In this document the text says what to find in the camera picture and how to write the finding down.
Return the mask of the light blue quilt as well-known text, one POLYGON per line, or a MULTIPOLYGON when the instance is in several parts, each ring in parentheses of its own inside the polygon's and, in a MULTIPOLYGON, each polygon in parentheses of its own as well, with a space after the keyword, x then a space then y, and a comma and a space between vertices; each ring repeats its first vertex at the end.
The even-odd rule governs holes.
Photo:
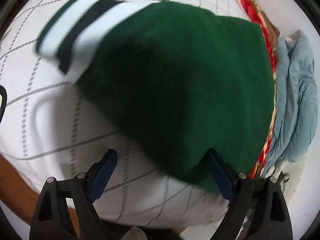
POLYGON ((279 37, 276 56, 276 119, 263 174, 280 159, 297 161, 315 134, 318 120, 313 52, 307 36, 297 31, 279 37))

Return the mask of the white fluffy pillow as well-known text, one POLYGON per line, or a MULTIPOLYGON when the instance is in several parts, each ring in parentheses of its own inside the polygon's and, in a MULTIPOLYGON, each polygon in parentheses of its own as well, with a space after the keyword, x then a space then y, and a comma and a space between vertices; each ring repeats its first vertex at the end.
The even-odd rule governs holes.
POLYGON ((274 177, 278 180, 287 203, 290 202, 296 192, 307 156, 308 154, 306 153, 294 162, 290 162, 286 159, 279 159, 263 176, 263 178, 274 177))

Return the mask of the dark green sweater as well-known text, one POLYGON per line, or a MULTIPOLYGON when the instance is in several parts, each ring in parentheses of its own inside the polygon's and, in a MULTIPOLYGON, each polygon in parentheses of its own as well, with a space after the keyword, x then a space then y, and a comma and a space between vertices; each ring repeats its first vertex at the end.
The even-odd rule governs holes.
POLYGON ((216 191, 210 149, 252 171, 274 82, 261 27, 192 5, 69 0, 35 47, 161 170, 216 191))

